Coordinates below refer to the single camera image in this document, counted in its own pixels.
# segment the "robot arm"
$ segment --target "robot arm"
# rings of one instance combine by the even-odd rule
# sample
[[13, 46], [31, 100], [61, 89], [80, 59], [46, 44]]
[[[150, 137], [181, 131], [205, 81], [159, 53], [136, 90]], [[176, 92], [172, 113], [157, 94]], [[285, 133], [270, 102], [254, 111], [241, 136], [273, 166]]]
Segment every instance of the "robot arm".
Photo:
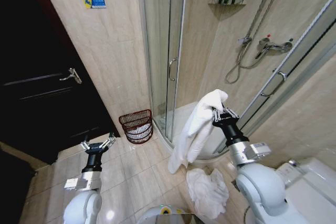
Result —
[[76, 195], [67, 205], [63, 219], [66, 224], [95, 224], [101, 208], [101, 156], [115, 142], [110, 135], [104, 143], [81, 145], [89, 155], [88, 162], [82, 170], [81, 178], [68, 179], [64, 188], [66, 190], [78, 190]]
[[256, 161], [271, 150], [266, 143], [250, 144], [236, 123], [239, 116], [229, 108], [214, 110], [215, 127], [226, 137], [226, 146], [237, 168], [236, 186], [253, 211], [255, 223], [307, 223], [293, 204], [286, 199], [285, 184], [276, 172]]

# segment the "toilet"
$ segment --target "toilet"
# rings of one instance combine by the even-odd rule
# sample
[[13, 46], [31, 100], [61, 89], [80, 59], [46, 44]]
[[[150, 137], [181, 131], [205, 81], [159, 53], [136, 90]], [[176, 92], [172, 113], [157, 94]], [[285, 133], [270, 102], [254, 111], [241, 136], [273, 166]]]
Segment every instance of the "toilet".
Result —
[[286, 185], [286, 196], [309, 223], [336, 220], [336, 172], [316, 158], [282, 164], [276, 172]]

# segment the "metal pipe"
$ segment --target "metal pipe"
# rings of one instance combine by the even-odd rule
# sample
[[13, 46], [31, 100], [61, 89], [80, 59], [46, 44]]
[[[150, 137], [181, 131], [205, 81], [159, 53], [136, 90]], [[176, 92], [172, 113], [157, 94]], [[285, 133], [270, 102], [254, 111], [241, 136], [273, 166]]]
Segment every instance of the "metal pipe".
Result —
[[[250, 45], [251, 45], [251, 42], [253, 41], [253, 39], [255, 38], [255, 36], [256, 36], [256, 34], [257, 34], [257, 32], [259, 31], [259, 28], [260, 28], [261, 24], [264, 22], [265, 17], [266, 17], [266, 15], [267, 15], [269, 9], [271, 8], [272, 3], [274, 2], [274, 0], [271, 0], [270, 3], [268, 4], [267, 9], [266, 9], [266, 11], [265, 11], [264, 14], [263, 14], [263, 17], [261, 18], [261, 20], [260, 20], [260, 22], [259, 22], [259, 24], [258, 24], [257, 29], [255, 30], [253, 36], [250, 38], [249, 36], [250, 36], [250, 34], [251, 34], [251, 32], [252, 32], [252, 30], [253, 30], [255, 24], [256, 24], [256, 21], [259, 19], [259, 16], [260, 16], [261, 12], [263, 11], [263, 7], [264, 7], [266, 1], [267, 1], [267, 0], [261, 0], [261, 3], [260, 3], [259, 8], [258, 8], [258, 10], [257, 10], [257, 12], [256, 12], [256, 15], [255, 15], [255, 17], [254, 17], [254, 19], [253, 19], [253, 21], [252, 21], [252, 23], [251, 23], [251, 26], [250, 26], [250, 28], [249, 28], [249, 30], [248, 30], [246, 36], [245, 36], [245, 38], [247, 39], [247, 42], [246, 42], [245, 44], [243, 43], [242, 47], [240, 48], [239, 53], [238, 53], [237, 58], [236, 58], [236, 64], [235, 64], [235, 66], [234, 66], [234, 67], [233, 67], [233, 68], [226, 74], [226, 76], [225, 76], [225, 81], [226, 81], [227, 83], [229, 83], [229, 84], [233, 84], [233, 83], [235, 83], [235, 82], [238, 81], [238, 79], [239, 79], [239, 77], [240, 77], [240, 69], [241, 69], [241, 68], [245, 68], [245, 69], [251, 69], [251, 68], [254, 68], [254, 67], [256, 67], [256, 66], [261, 62], [261, 60], [262, 60], [262, 58], [259, 58], [259, 60], [258, 60], [257, 62], [255, 62], [254, 64], [252, 64], [251, 66], [242, 66], [242, 63], [241, 63], [242, 60], [243, 60], [243, 58], [245, 57], [245, 54], [246, 54], [248, 48], [249, 48]], [[236, 77], [236, 79], [233, 80], [233, 81], [229, 81], [229, 80], [228, 80], [228, 77], [234, 72], [234, 70], [235, 70], [236, 68], [238, 68], [238, 70], [237, 70], [238, 73], [237, 73], [237, 77]]]

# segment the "blue sign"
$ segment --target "blue sign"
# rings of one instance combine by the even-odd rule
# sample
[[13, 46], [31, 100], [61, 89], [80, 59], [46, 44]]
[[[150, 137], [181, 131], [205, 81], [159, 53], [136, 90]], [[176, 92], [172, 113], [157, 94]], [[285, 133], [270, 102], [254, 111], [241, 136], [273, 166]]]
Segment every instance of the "blue sign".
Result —
[[91, 8], [106, 8], [105, 0], [91, 0]]

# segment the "white robot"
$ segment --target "white robot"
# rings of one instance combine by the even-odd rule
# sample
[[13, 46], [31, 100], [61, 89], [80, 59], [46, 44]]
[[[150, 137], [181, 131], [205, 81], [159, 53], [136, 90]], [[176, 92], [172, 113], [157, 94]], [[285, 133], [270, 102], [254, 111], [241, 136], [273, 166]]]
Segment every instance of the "white robot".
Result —
[[[213, 125], [220, 127], [226, 137], [232, 160], [237, 168], [236, 188], [249, 202], [250, 212], [247, 224], [307, 224], [305, 218], [286, 199], [285, 185], [275, 170], [256, 163], [258, 159], [270, 153], [265, 143], [249, 144], [247, 137], [238, 129], [239, 116], [224, 107], [224, 112], [214, 109]], [[94, 224], [101, 207], [101, 155], [114, 143], [110, 136], [104, 143], [82, 146], [89, 154], [88, 164], [82, 170], [80, 179], [69, 179], [66, 189], [77, 189], [78, 194], [64, 212], [66, 224]], [[142, 223], [207, 223], [195, 215], [186, 214], [173, 206], [158, 206], [148, 210], [138, 224]]]

